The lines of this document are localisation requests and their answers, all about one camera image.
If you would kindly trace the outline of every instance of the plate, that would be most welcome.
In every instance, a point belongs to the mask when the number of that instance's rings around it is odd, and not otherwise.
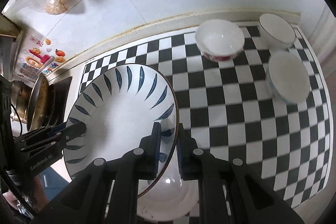
[[[183,181],[176,151],[155,186],[138,198],[137,215],[149,221],[171,221],[191,211],[198,202],[198,181]]]
[[[139,181],[141,196],[167,168],[177,141],[179,113],[173,89],[159,71],[125,64],[104,72],[85,88],[70,111],[67,126],[77,121],[86,124],[86,133],[63,150],[72,179],[96,158],[118,159],[139,147],[141,138],[152,133],[154,122],[161,123],[157,177]]]

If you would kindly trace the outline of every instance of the black cable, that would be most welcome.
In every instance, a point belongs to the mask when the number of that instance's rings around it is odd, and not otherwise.
[[[17,118],[19,119],[19,122],[20,122],[20,127],[21,127],[21,131],[20,131],[20,136],[22,135],[22,122],[21,122],[21,119],[19,117],[19,114],[17,113],[16,111],[16,108],[13,106],[13,104],[11,104],[12,108],[14,109],[15,111],[15,114],[17,115]]]

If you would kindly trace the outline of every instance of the black and white checkered tablecloth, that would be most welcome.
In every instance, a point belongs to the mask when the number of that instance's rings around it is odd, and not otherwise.
[[[309,97],[298,105],[272,99],[265,71],[273,52],[261,41],[258,27],[241,29],[244,52],[227,62],[214,63],[201,56],[194,32],[183,30],[125,50],[117,48],[85,66],[79,94],[110,68],[134,62],[151,65],[172,83],[180,121],[199,147],[220,159],[242,159],[296,207],[325,187],[331,161],[332,114],[322,72],[296,30],[298,39],[288,50],[307,68]],[[195,214],[176,223],[198,223]]]

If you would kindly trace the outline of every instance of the plate with blue leaf pattern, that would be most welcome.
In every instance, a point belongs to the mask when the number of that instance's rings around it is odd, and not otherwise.
[[[179,112],[174,91],[154,68],[125,64],[95,78],[73,105],[67,126],[84,122],[86,132],[67,143],[64,161],[72,179],[96,158],[122,157],[161,123],[157,178],[139,181],[139,196],[151,189],[167,168],[177,141]]]

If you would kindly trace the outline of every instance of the silver rivet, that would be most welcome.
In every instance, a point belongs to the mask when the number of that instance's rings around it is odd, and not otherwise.
[[[143,153],[143,149],[142,148],[135,148],[133,150],[133,153],[136,155],[141,155]]]
[[[194,149],[193,153],[194,153],[195,155],[200,156],[200,155],[203,154],[203,150],[200,149],[200,148],[196,148],[196,149]]]
[[[235,159],[233,159],[232,163],[234,165],[240,166],[240,165],[243,164],[243,161],[241,159],[235,158]]]
[[[98,158],[98,159],[95,159],[93,164],[96,165],[96,166],[100,166],[100,165],[103,165],[104,163],[104,159],[102,158]]]

